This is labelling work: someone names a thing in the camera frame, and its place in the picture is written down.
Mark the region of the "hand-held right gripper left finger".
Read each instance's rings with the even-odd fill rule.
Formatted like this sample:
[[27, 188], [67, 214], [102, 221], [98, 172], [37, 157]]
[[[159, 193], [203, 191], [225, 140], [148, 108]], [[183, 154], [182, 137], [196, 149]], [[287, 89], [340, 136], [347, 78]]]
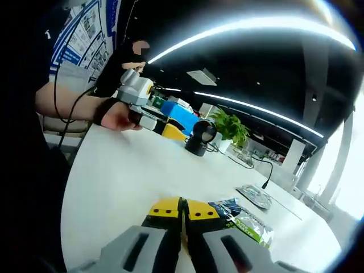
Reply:
[[183, 198], [155, 203], [134, 225], [101, 249], [99, 258], [70, 272], [175, 272], [181, 250]]

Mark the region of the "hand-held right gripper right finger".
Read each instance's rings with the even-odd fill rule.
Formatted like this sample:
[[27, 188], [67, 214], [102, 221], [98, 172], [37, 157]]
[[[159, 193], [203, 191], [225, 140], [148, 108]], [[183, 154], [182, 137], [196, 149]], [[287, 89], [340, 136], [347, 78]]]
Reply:
[[281, 261], [205, 202], [184, 200], [188, 253], [196, 272], [303, 272]]

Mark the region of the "person's left hand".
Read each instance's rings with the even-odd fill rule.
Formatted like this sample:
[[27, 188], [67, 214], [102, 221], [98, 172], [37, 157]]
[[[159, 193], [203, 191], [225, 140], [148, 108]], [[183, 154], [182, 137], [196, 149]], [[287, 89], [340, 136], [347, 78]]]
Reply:
[[140, 125], [129, 121], [129, 110], [128, 106], [117, 102], [103, 116], [101, 126], [114, 131], [141, 130]]

